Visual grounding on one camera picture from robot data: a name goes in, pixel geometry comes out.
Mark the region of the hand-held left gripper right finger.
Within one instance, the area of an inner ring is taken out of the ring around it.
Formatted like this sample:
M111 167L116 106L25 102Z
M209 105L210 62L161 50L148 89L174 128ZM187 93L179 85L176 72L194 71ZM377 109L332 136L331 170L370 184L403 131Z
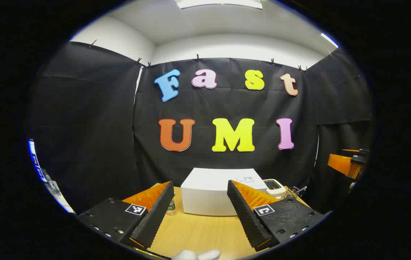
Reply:
M326 219L295 197L276 199L240 182L229 180L227 196L255 251L289 243Z

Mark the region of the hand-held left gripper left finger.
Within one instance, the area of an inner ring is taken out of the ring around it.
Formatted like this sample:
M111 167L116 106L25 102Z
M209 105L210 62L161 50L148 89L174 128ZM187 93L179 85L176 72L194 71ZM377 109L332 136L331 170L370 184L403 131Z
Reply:
M174 184L167 181L123 200L108 198L77 215L77 219L116 243L146 250L174 195Z

